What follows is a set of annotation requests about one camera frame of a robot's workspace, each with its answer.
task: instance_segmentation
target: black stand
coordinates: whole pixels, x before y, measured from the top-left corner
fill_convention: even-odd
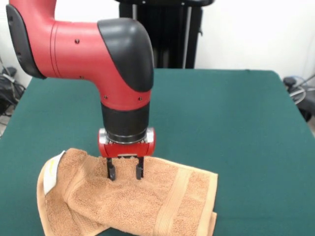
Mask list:
[[[177,1],[174,5],[172,0],[168,0],[168,5],[159,5],[159,1],[150,4],[149,0],[141,3],[118,1],[121,1],[121,18],[133,18],[146,28],[152,43],[155,68],[194,68],[202,20],[201,6],[209,5],[213,0],[196,0],[193,6],[189,1]]]

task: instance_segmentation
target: black cable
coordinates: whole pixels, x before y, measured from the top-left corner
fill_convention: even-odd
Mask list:
[[[302,81],[301,83],[299,83],[299,84],[295,85],[294,87],[295,87],[295,88],[297,88],[297,87],[299,87],[299,86],[301,86],[301,85],[303,85],[303,84],[307,83],[307,82],[308,82],[308,81],[310,81],[312,78],[315,78],[315,74],[314,74],[314,75],[312,75],[311,77],[309,77],[308,79],[306,79],[306,80]]]
[[[15,103],[13,103],[12,101],[10,101],[10,99],[8,99],[5,95],[0,94],[0,97],[3,98],[4,100],[6,100],[8,103],[10,103],[12,106],[16,106]]]

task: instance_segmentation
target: green tablecloth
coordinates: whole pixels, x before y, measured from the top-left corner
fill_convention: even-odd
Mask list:
[[[315,140],[275,73],[156,70],[150,125],[155,156],[219,174],[215,235],[315,234]],[[43,234],[41,167],[71,147],[99,155],[101,127],[91,83],[31,81],[0,140],[0,235]]]

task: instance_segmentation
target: towel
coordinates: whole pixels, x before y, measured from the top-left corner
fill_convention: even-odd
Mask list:
[[[46,236],[95,236],[108,228],[139,236],[211,236],[218,175],[156,157],[106,160],[71,148],[43,166],[37,206]]]

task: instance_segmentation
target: white tag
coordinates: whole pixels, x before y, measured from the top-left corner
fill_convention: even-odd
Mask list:
[[[45,167],[44,172],[44,194],[46,195],[57,183],[57,169],[61,157],[65,151],[60,153],[58,156],[51,158]]]

